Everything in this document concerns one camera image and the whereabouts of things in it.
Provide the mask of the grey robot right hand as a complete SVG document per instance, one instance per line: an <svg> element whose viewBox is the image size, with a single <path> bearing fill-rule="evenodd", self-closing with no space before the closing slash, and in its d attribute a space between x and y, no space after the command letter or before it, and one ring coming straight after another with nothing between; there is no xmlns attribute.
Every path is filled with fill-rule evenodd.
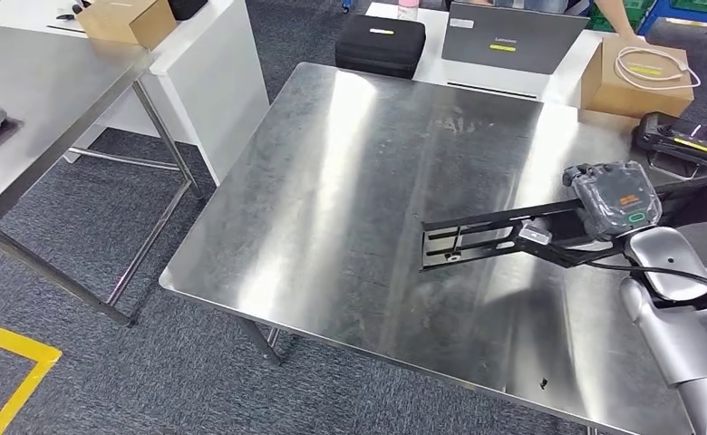
<svg viewBox="0 0 707 435"><path fill-rule="evenodd" d="M654 227L663 215L653 184L633 160L570 166L562 184L581 202L578 215L594 239L610 241Z"/></svg>

